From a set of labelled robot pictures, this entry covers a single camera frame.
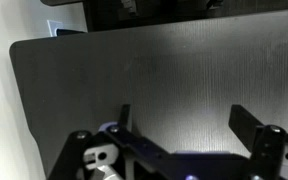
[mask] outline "white wall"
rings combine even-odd
[[[47,19],[86,31],[81,4],[48,7],[39,0],[0,0],[0,179],[45,179],[40,154],[26,123],[10,45],[49,36]]]

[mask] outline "gray textured surface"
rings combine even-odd
[[[23,41],[11,57],[47,174],[69,132],[95,132],[124,103],[170,152],[248,155],[232,104],[288,131],[288,11]]]

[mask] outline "black metal frame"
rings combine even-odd
[[[114,163],[106,165],[122,179],[283,179],[280,168],[285,157],[288,161],[288,134],[278,126],[264,126],[240,105],[232,106],[229,126],[252,153],[249,159],[229,153],[170,154],[152,141],[135,136],[130,114],[130,106],[124,105],[119,122],[106,131],[95,136],[85,131],[72,133],[49,179],[91,178],[93,170],[86,168],[90,162],[83,159],[84,153],[97,147],[100,150],[91,163],[105,162],[106,155],[103,158],[99,154],[108,144],[116,146],[119,153]]]

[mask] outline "bolt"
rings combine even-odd
[[[120,130],[120,128],[118,127],[118,126],[112,126],[112,127],[110,127],[110,131],[112,132],[112,133],[116,133],[116,132],[118,132]]]
[[[281,129],[277,126],[271,126],[272,131],[276,132],[276,133],[280,133]]]
[[[185,180],[198,180],[198,178],[194,175],[188,175],[186,176]]]
[[[84,139],[87,136],[87,132],[81,131],[77,134],[77,139]]]
[[[251,176],[251,180],[264,180],[264,179],[261,178],[261,176],[259,176],[259,175],[253,175],[253,176]]]

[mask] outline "white connector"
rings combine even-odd
[[[48,29],[50,31],[51,37],[57,36],[56,30],[63,29],[63,23],[58,21],[47,20]]]

